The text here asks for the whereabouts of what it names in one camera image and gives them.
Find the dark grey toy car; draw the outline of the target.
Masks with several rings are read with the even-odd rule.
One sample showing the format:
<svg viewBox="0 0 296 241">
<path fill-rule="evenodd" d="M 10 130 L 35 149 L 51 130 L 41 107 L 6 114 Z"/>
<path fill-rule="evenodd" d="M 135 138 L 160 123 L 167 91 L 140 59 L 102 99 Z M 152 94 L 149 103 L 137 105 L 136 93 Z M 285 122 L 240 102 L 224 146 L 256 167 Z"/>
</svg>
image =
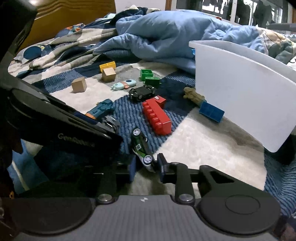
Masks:
<svg viewBox="0 0 296 241">
<path fill-rule="evenodd" d="M 113 116 L 107 115 L 102 118 L 102 123 L 107 127 L 111 128 L 115 133 L 118 133 L 120 128 L 120 122 L 117 121 Z"/>
</svg>

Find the large red building brick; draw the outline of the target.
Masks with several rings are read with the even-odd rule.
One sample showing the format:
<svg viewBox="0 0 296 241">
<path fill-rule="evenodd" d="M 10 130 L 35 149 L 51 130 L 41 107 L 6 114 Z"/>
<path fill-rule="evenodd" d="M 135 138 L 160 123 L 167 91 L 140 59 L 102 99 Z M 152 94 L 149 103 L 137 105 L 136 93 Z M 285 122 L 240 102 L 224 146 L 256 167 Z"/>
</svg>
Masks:
<svg viewBox="0 0 296 241">
<path fill-rule="evenodd" d="M 144 101 L 142 107 L 155 134 L 165 136 L 171 133 L 171 119 L 153 98 Z"/>
</svg>

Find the wooden cube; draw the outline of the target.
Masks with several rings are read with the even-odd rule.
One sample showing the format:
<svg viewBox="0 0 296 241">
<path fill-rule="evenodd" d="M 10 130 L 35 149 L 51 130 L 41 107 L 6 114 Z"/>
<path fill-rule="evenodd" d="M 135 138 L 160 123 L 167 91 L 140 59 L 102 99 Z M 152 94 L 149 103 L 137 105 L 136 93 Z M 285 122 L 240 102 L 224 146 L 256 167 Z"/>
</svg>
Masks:
<svg viewBox="0 0 296 241">
<path fill-rule="evenodd" d="M 84 92 L 87 88 L 87 84 L 84 77 L 76 78 L 71 83 L 73 93 Z"/>
<path fill-rule="evenodd" d="M 116 78 L 116 72 L 112 67 L 105 68 L 102 70 L 102 81 L 113 82 Z"/>
</svg>

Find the light blue quilt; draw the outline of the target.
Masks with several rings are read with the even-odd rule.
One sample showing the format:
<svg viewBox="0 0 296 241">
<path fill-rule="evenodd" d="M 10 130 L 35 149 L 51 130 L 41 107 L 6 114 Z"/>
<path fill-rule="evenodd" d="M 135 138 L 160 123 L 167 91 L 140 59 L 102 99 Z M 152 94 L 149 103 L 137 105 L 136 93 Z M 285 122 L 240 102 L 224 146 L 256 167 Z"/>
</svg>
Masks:
<svg viewBox="0 0 296 241">
<path fill-rule="evenodd" d="M 115 28 L 117 36 L 95 48 L 95 55 L 126 49 L 142 60 L 171 64 L 194 74 L 195 57 L 190 41 L 227 41 L 268 53 L 258 28 L 233 25 L 199 11 L 156 11 L 126 16 L 116 22 Z"/>
</svg>

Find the olive toy figure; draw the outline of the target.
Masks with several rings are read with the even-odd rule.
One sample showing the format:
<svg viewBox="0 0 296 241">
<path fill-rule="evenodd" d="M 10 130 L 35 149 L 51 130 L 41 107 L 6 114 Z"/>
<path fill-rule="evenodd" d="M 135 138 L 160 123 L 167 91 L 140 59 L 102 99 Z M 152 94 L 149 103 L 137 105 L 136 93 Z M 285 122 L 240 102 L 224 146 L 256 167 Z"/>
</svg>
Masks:
<svg viewBox="0 0 296 241">
<path fill-rule="evenodd" d="M 190 99 L 192 102 L 194 102 L 198 107 L 201 107 L 202 103 L 205 100 L 205 97 L 203 95 L 200 95 L 196 92 L 196 89 L 193 87 L 185 87 L 184 88 L 184 96 L 185 99 Z"/>
</svg>

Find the grey padded bed rail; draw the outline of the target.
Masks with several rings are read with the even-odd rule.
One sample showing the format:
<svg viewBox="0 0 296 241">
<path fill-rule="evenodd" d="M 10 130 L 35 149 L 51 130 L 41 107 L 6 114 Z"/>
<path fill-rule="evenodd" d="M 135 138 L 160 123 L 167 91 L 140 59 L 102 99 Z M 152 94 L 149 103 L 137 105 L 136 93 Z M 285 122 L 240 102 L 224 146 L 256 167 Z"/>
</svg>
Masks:
<svg viewBox="0 0 296 241">
<path fill-rule="evenodd" d="M 296 23 L 273 23 L 266 26 L 270 30 L 296 31 Z"/>
</svg>

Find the window with frame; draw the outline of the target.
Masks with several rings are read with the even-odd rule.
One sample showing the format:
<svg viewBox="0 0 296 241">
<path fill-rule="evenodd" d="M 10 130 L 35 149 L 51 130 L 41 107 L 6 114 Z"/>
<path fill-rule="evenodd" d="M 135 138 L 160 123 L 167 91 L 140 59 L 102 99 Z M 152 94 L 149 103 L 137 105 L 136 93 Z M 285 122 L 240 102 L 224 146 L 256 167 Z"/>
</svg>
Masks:
<svg viewBox="0 0 296 241">
<path fill-rule="evenodd" d="M 290 14 L 287 1 L 166 1 L 165 9 L 196 10 L 232 23 L 263 28 L 286 23 Z"/>
</svg>

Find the wooden headboard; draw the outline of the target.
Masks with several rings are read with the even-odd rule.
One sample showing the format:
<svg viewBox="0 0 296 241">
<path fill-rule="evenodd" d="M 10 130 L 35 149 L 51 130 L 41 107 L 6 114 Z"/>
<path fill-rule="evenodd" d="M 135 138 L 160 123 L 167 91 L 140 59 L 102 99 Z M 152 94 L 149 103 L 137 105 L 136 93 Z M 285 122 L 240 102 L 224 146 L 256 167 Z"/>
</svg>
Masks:
<svg viewBox="0 0 296 241">
<path fill-rule="evenodd" d="M 64 28 L 79 23 L 88 24 L 116 12 L 114 0 L 38 0 L 30 3 L 38 13 L 21 50 L 52 39 Z"/>
</svg>

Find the green black toy car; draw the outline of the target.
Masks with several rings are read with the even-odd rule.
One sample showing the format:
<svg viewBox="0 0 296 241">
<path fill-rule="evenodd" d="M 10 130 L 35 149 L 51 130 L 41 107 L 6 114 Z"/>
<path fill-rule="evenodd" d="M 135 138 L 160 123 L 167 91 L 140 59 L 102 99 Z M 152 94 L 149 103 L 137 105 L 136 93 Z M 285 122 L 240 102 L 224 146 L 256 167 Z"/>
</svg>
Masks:
<svg viewBox="0 0 296 241">
<path fill-rule="evenodd" d="M 154 172 L 155 159 L 148 146 L 147 137 L 139 127 L 132 129 L 130 139 L 130 147 L 134 154 L 138 157 L 138 159 L 148 171 Z"/>
</svg>

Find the dark green toy block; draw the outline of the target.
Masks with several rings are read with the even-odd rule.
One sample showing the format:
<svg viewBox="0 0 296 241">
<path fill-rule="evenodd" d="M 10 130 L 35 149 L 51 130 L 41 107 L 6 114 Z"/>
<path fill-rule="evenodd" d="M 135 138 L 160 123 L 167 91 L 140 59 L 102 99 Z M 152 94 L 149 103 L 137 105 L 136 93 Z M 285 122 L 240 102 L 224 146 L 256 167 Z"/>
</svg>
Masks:
<svg viewBox="0 0 296 241">
<path fill-rule="evenodd" d="M 154 88 L 159 88 L 161 85 L 161 80 L 158 77 L 146 77 L 144 80 L 145 85 L 152 86 Z"/>
</svg>

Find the green building brick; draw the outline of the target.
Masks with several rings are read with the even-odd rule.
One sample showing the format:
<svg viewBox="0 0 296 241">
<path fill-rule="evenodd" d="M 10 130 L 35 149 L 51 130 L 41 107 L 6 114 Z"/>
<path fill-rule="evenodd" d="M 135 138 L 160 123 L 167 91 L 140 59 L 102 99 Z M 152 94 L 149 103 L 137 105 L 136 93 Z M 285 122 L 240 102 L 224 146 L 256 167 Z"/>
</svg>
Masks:
<svg viewBox="0 0 296 241">
<path fill-rule="evenodd" d="M 154 74 L 151 69 L 141 69 L 140 70 L 140 80 L 145 81 L 146 77 L 153 77 Z"/>
</svg>

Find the light blue toy vehicle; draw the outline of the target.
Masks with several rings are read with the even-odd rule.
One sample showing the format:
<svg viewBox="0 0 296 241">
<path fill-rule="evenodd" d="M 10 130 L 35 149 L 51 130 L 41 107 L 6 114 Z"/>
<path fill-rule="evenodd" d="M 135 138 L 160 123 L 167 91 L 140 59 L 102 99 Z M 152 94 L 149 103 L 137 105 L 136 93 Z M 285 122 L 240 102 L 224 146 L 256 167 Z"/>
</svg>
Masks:
<svg viewBox="0 0 296 241">
<path fill-rule="evenodd" d="M 123 80 L 121 82 L 117 82 L 111 86 L 111 90 L 125 90 L 137 85 L 137 82 L 133 79 Z"/>
</svg>

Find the small red building brick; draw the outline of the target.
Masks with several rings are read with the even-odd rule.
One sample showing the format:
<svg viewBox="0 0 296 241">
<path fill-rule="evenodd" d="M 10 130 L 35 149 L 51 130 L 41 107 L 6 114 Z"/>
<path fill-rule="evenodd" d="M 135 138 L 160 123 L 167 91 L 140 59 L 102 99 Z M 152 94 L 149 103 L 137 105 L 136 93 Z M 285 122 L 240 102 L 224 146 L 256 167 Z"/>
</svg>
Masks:
<svg viewBox="0 0 296 241">
<path fill-rule="evenodd" d="M 153 97 L 153 99 L 156 101 L 156 103 L 163 109 L 165 107 L 165 104 L 166 104 L 166 99 L 159 96 L 159 95 L 156 95 Z"/>
</svg>

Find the yellow building brick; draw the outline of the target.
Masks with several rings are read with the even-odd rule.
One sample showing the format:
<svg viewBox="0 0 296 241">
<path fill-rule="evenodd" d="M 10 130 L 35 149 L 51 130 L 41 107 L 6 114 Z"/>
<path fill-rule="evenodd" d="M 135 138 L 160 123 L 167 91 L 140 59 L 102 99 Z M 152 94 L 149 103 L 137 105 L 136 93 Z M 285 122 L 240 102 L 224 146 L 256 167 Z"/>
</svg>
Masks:
<svg viewBox="0 0 296 241">
<path fill-rule="evenodd" d="M 106 68 L 113 68 L 113 69 L 115 69 L 116 68 L 116 63 L 114 61 L 111 61 L 111 62 L 107 62 L 107 63 L 104 63 L 104 64 L 100 64 L 99 65 L 99 69 L 100 69 L 101 73 Z"/>
</svg>

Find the blue building brick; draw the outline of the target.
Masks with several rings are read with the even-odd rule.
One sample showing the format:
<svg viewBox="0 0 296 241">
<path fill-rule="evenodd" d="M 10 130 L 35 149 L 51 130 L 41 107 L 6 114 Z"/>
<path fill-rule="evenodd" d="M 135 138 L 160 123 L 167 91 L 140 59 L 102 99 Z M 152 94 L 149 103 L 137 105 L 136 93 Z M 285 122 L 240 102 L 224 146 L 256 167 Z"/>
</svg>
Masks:
<svg viewBox="0 0 296 241">
<path fill-rule="evenodd" d="M 225 111 L 209 104 L 206 101 L 203 101 L 199 109 L 199 113 L 217 123 L 220 123 Z"/>
</svg>

